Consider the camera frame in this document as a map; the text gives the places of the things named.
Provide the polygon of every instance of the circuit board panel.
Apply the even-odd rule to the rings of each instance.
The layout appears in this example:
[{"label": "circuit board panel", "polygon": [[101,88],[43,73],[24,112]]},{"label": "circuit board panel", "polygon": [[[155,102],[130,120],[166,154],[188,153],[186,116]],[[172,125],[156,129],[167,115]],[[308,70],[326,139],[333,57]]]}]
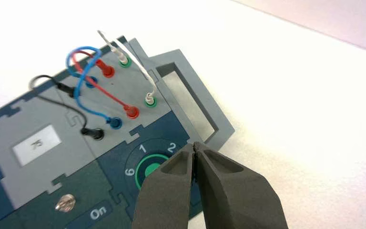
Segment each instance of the circuit board panel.
[{"label": "circuit board panel", "polygon": [[[120,66],[106,46],[101,59],[115,68],[115,76],[103,77],[97,67],[89,75],[109,92],[138,107],[140,116],[127,118],[122,107],[98,90],[83,87],[84,104],[123,121],[122,127],[114,130],[100,117],[86,113],[89,126],[104,130],[102,140],[79,133],[81,118],[77,113],[46,103],[31,92],[1,108],[0,228],[130,228],[145,177],[186,143],[203,142],[163,82],[162,77],[172,71],[178,73],[215,130],[205,141],[209,147],[218,150],[234,132],[179,50],[148,57],[135,39],[118,40],[154,79],[157,105],[144,104],[151,85],[138,67]],[[67,85],[78,81],[67,71],[55,78]],[[40,85],[37,92],[76,107],[74,99],[51,82]],[[56,211],[54,206],[66,194],[75,196],[75,207],[67,213]],[[191,217],[201,210],[198,186],[193,183]]]}]

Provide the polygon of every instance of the white label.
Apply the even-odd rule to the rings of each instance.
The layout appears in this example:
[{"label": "white label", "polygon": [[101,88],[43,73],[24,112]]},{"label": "white label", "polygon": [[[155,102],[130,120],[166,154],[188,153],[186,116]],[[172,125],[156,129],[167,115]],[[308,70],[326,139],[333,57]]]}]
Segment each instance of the white label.
[{"label": "white label", "polygon": [[13,147],[13,151],[21,166],[25,166],[34,159],[61,143],[52,125],[35,133],[21,143]]}]

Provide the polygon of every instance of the metal screw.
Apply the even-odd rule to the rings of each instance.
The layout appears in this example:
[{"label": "metal screw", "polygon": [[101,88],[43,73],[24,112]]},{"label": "metal screw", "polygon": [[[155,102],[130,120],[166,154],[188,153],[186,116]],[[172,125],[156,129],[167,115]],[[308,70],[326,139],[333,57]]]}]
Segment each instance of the metal screw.
[{"label": "metal screw", "polygon": [[75,206],[75,197],[71,194],[64,195],[60,198],[57,205],[55,206],[55,210],[62,212],[69,212]]}]

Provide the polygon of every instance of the gray plastic panel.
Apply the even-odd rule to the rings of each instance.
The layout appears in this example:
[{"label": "gray plastic panel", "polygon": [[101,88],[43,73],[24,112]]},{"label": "gray plastic panel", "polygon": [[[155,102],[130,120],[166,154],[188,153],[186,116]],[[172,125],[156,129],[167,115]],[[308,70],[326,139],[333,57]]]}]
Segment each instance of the gray plastic panel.
[{"label": "gray plastic panel", "polygon": [[[104,130],[103,140],[95,141],[90,137],[82,136],[79,133],[81,119],[76,113],[49,104],[30,94],[25,94],[21,99],[0,109],[0,169],[4,176],[1,183],[15,209],[44,192],[49,194],[54,192],[61,187],[61,183],[53,185],[53,180],[61,175],[69,177],[118,144],[124,141],[128,144],[137,139],[138,133],[131,135],[131,130],[141,125],[146,127],[171,110],[190,136],[188,142],[202,142],[194,126],[162,79],[168,72],[176,71],[178,73],[215,129],[215,133],[205,141],[207,145],[219,149],[233,133],[234,130],[229,121],[179,50],[148,57],[137,40],[133,39],[129,44],[124,40],[124,43],[154,77],[159,89],[155,95],[157,106],[149,108],[144,104],[145,95],[152,90],[152,87],[138,67],[132,64],[129,68],[122,68],[113,53],[105,52],[102,59],[115,68],[116,75],[112,78],[105,78],[97,67],[94,67],[89,75],[99,79],[99,84],[110,93],[130,105],[137,106],[140,109],[140,116],[134,120],[127,118],[121,105],[105,97],[97,89],[84,86],[81,90],[83,104],[104,112],[108,116],[120,117],[123,121],[120,129],[113,130],[105,124],[103,118],[86,114],[89,120],[87,127]],[[61,73],[57,79],[69,86],[76,85],[78,81],[77,78],[65,73]],[[48,89],[42,92],[42,95],[62,100],[76,107],[75,101],[67,94],[54,87],[49,87],[47,83],[44,88]],[[23,167],[20,166],[12,150],[13,146],[48,125],[54,127],[61,143]]]},{"label": "gray plastic panel", "polygon": [[[54,88],[42,95],[60,100]],[[44,191],[55,191],[61,185],[53,186],[52,180],[62,174],[71,175],[94,157],[79,130],[63,125],[67,122],[66,109],[36,97],[18,102],[12,106],[15,107],[19,107],[20,112],[0,118],[0,168],[4,176],[1,183],[16,209]],[[21,167],[12,147],[49,124],[53,125],[62,143]]]},{"label": "gray plastic panel", "polygon": [[133,47],[136,56],[140,58],[140,61],[144,64],[145,68],[154,69],[155,75],[158,79],[176,71],[177,75],[180,77],[181,81],[197,102],[211,126],[214,128],[215,132],[203,142],[183,109],[177,103],[173,93],[169,90],[165,82],[161,80],[157,86],[189,134],[189,142],[202,142],[211,148],[220,149],[226,140],[228,140],[228,138],[234,133],[234,128],[207,88],[204,86],[194,69],[191,67],[183,53],[180,50],[174,50],[148,58],[136,39],[132,39],[130,41],[130,45]]}]

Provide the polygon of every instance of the white table surface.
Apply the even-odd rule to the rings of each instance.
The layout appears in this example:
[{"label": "white table surface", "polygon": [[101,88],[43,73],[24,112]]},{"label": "white table surface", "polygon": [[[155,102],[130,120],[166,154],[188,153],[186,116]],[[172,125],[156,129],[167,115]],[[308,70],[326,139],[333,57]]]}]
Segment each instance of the white table surface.
[{"label": "white table surface", "polygon": [[0,1],[0,107],[103,46],[97,28],[182,50],[236,129],[220,152],[267,178],[289,228],[366,228],[365,50],[227,0]]}]

